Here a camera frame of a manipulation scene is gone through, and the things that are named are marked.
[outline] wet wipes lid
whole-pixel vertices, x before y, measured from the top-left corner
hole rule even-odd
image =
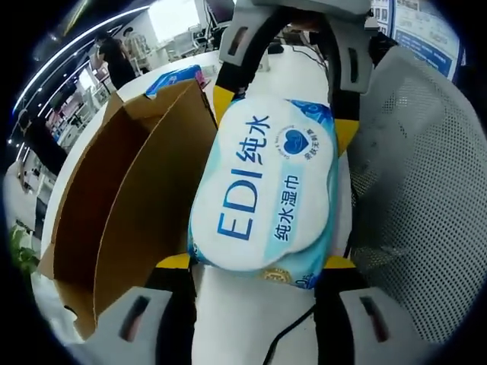
[[[258,270],[319,239],[336,156],[321,110],[329,117],[320,104],[268,96],[228,108],[190,218],[193,244],[207,260]]]

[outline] computer monitor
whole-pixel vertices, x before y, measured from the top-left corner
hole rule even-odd
[[[206,0],[208,12],[217,27],[229,25],[234,17],[234,0]]]

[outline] blue heart logo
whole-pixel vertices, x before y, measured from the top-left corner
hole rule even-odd
[[[299,154],[309,145],[304,135],[292,129],[286,132],[286,142],[284,143],[284,149],[289,154]]]

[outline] blue package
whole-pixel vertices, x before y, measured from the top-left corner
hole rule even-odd
[[[189,254],[237,275],[312,288],[327,259],[338,144],[329,108],[277,97],[233,102],[189,219]]]
[[[201,67],[193,65],[188,68],[181,68],[176,71],[166,72],[162,74],[145,92],[148,97],[153,97],[158,93],[161,87],[176,84],[179,81],[190,80],[195,78],[200,85],[204,84],[205,79]]]

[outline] brown cardboard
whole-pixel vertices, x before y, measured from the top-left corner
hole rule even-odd
[[[77,314],[82,337],[101,311],[185,246],[216,134],[209,110],[195,81],[161,89],[155,100],[142,95],[123,104],[113,96],[107,105],[68,181],[39,267]]]

